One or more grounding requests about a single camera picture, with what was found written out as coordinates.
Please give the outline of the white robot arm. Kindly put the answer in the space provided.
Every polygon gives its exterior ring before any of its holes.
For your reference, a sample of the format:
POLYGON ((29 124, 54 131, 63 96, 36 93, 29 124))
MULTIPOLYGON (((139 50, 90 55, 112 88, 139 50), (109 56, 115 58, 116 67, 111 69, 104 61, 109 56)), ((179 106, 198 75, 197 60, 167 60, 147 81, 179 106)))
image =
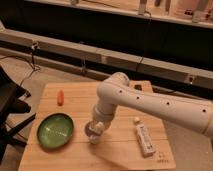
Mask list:
POLYGON ((118 106, 133 108, 213 139, 213 103, 136 90, 125 73, 116 72, 97 87, 96 122, 111 122, 118 106))

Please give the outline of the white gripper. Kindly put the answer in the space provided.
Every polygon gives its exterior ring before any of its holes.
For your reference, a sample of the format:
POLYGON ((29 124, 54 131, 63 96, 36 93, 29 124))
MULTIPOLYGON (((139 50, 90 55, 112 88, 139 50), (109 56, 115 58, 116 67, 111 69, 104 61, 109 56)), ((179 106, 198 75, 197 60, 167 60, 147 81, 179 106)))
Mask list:
POLYGON ((87 123, 87 134, 101 135, 110 127, 112 120, 112 115, 93 113, 92 120, 87 123))

